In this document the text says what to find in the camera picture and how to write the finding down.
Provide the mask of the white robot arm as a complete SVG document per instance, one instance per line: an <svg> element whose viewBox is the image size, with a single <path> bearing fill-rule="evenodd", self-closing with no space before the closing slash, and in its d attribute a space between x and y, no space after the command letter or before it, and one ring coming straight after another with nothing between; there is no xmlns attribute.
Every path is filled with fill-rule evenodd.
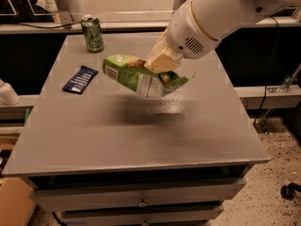
<svg viewBox="0 0 301 226"><path fill-rule="evenodd" d="M151 49L144 67L165 73L184 58L198 59L236 30L253 25L301 0L186 0Z"/></svg>

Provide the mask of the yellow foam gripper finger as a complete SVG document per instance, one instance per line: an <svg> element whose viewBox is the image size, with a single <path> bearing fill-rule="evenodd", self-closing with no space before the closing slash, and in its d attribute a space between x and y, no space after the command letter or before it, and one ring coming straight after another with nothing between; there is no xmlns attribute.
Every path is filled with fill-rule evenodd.
<svg viewBox="0 0 301 226"><path fill-rule="evenodd" d="M153 73L165 73L177 69L181 65L182 53L172 49L164 49L147 58L144 67Z"/></svg>
<svg viewBox="0 0 301 226"><path fill-rule="evenodd" d="M154 44L152 49L150 50L150 53L148 55L148 60L153 61L155 59L166 59L168 58L168 44L166 42L166 31L162 33L160 38L157 40L157 42Z"/></svg>

